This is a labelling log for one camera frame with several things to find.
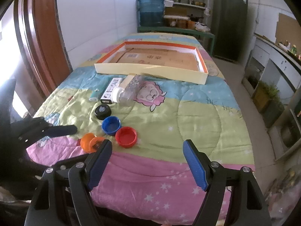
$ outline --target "concrete floor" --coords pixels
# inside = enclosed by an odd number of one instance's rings
[[[241,84],[244,68],[221,59],[213,59],[241,109],[252,143],[257,182],[262,192],[265,192],[268,185],[283,172],[284,164],[274,162],[274,150],[262,116]]]

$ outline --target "white bottle cap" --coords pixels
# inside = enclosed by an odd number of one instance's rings
[[[120,102],[120,94],[124,91],[124,88],[122,87],[115,87],[112,91],[112,101],[115,103],[119,103]]]

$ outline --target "metal bolt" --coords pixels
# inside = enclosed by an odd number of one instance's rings
[[[47,172],[47,173],[52,173],[52,171],[53,171],[53,168],[52,168],[52,167],[48,167],[48,168],[46,169],[46,172]]]
[[[212,161],[212,162],[211,162],[211,166],[212,166],[212,167],[215,167],[215,168],[216,168],[216,167],[219,167],[219,163],[218,163],[217,161]]]
[[[248,167],[243,167],[243,171],[244,171],[244,172],[249,172],[249,171],[250,171],[250,168],[248,168]]]
[[[82,168],[83,166],[84,166],[85,164],[83,163],[83,162],[78,162],[78,163],[76,163],[76,167],[77,168]]]

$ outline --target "pink cartoon sheep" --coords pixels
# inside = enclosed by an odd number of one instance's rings
[[[164,102],[165,94],[166,92],[162,92],[159,85],[156,85],[154,82],[145,81],[134,100],[145,106],[150,106],[150,111],[153,112],[156,106]]]

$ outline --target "bed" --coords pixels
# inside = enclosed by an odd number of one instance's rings
[[[94,115],[100,104],[89,97],[103,77],[94,63],[125,40],[162,41],[196,46],[205,61],[209,76],[205,85],[146,77],[158,92],[154,105],[135,101],[130,107],[112,104],[113,115],[123,126],[138,132],[137,144],[124,149],[115,138],[113,154],[103,177],[92,192],[96,206],[106,207],[130,217],[158,223],[192,224],[205,193],[193,179],[182,152],[183,141],[191,139],[210,160],[227,168],[243,165],[253,170],[254,159],[246,124],[239,106],[212,58],[190,36],[165,33],[136,33],[102,50],[75,69],[47,98],[36,113],[53,125],[74,124],[73,136],[45,137],[31,145],[30,158],[51,166],[57,161],[84,154],[80,138],[88,132],[105,136]],[[225,190],[219,219],[226,216],[230,192]]]

